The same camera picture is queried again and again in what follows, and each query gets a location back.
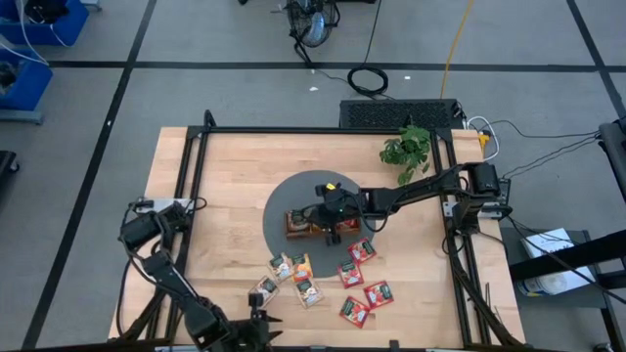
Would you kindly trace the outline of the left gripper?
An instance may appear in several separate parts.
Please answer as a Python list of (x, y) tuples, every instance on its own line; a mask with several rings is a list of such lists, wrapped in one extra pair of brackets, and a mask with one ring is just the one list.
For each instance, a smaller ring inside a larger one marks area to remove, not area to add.
[(249, 318), (229, 323), (229, 334), (221, 340), (219, 352), (265, 352), (267, 341), (282, 334), (281, 331), (270, 331), (267, 335), (267, 323), (282, 323), (283, 320), (267, 316), (260, 308), (263, 303), (261, 293), (248, 295)]

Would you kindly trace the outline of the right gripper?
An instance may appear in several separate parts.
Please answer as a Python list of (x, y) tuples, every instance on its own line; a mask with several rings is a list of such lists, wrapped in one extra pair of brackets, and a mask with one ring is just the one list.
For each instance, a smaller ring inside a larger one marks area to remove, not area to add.
[(341, 243), (335, 225), (345, 220), (360, 218), (363, 201), (359, 195), (343, 189), (340, 183), (337, 183), (335, 190), (332, 191), (327, 190), (326, 185), (315, 186), (315, 194), (323, 201), (307, 206), (305, 218), (309, 223), (328, 229), (330, 233), (325, 235), (326, 245), (335, 245)]

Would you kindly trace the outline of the wooden three-compartment tray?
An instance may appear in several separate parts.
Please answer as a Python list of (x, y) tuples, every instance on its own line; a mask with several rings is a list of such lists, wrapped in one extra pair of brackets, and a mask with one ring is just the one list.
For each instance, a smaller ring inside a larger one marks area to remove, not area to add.
[[(336, 230), (336, 225), (335, 225), (335, 231), (336, 231), (339, 235), (343, 235), (342, 233), (339, 233), (339, 232)], [(308, 232), (308, 233), (306, 233), (306, 234), (302, 234), (302, 235), (300, 235), (300, 236), (288, 236), (288, 235), (287, 235), (287, 229), (286, 229), (286, 237), (287, 237), (288, 239), (304, 239), (304, 238), (312, 238), (312, 237), (324, 237), (325, 235), (327, 235), (327, 234), (329, 234), (329, 233), (330, 233), (330, 231), (329, 231), (328, 229), (326, 229), (326, 230), (327, 230), (327, 232), (326, 232), (324, 235), (321, 235), (321, 236), (311, 235), (311, 234), (310, 234), (310, 230), (309, 230), (309, 232)]]

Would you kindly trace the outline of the round grey placemat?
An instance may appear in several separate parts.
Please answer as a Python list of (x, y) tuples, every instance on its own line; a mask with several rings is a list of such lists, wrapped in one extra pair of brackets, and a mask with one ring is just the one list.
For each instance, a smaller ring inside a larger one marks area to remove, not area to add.
[(268, 198), (263, 213), (263, 236), (271, 252), (270, 257), (284, 252), (288, 257), (307, 253), (315, 279), (337, 275), (337, 265), (350, 259), (348, 247), (363, 238), (373, 240), (375, 233), (363, 227), (359, 233), (343, 234), (341, 243), (326, 245), (325, 237), (288, 239), (285, 213), (307, 205), (322, 202), (315, 194), (315, 186), (340, 183), (343, 189), (357, 193), (359, 185), (352, 179), (333, 171), (303, 171), (283, 181)]

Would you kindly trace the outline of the potted green plant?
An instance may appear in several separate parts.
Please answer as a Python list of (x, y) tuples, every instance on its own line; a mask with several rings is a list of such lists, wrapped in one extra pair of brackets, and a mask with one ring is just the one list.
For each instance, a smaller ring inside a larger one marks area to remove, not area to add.
[(417, 174), (424, 175), (430, 167), (430, 133), (421, 127), (408, 125), (399, 129), (399, 137), (388, 139), (380, 151), (380, 161), (401, 168), (399, 186), (409, 184)]

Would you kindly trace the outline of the black perforated computer case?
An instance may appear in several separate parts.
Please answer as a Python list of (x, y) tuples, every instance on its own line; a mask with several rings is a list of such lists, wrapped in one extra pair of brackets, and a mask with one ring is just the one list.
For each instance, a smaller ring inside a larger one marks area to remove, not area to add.
[(466, 118), (455, 99), (350, 100), (339, 105), (339, 126), (354, 129), (398, 129), (414, 125), (426, 130), (462, 129)]

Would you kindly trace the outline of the black floor fan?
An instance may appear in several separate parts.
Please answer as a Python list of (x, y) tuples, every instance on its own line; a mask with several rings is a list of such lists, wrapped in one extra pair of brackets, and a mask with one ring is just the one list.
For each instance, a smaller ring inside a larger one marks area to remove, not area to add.
[(290, 36), (308, 48), (325, 43), (340, 21), (335, 0), (288, 0), (285, 9)]

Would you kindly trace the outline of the white paper bag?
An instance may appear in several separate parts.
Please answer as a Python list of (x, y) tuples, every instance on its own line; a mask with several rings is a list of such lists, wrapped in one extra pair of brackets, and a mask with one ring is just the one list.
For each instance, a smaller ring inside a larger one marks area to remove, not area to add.
[[(564, 228), (532, 235), (521, 241), (531, 259), (544, 256), (546, 252), (556, 252), (574, 247), (572, 240)], [(586, 286), (595, 279), (588, 267), (576, 268), (572, 271), (548, 274), (516, 283), (520, 292), (529, 297), (558, 295), (581, 286)]]

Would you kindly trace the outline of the black shelf cart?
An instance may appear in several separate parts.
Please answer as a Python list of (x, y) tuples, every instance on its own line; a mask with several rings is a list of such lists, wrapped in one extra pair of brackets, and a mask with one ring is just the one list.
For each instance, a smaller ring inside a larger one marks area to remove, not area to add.
[[(592, 239), (586, 231), (566, 230), (576, 242), (571, 248), (531, 259), (521, 241), (552, 230), (527, 229), (520, 225), (502, 230), (514, 284), (515, 300), (525, 320), (546, 317), (551, 313), (596, 310), (608, 320), (626, 324), (626, 232)], [(588, 267), (594, 281), (558, 295), (529, 297), (516, 283), (558, 272)]]

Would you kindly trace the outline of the black chair base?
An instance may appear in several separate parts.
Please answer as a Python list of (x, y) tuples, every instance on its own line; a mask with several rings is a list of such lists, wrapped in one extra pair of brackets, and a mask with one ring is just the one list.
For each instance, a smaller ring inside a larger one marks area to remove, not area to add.
[(8, 187), (12, 176), (20, 170), (17, 154), (11, 151), (0, 151), (0, 196)]

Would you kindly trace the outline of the blue storage bin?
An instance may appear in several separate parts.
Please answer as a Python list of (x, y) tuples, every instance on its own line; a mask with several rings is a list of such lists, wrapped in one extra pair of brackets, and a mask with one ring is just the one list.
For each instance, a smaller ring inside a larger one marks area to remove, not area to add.
[(0, 34), (16, 45), (68, 47), (88, 16), (80, 0), (0, 0)]
[(0, 48), (0, 109), (34, 110), (52, 76), (33, 51)]

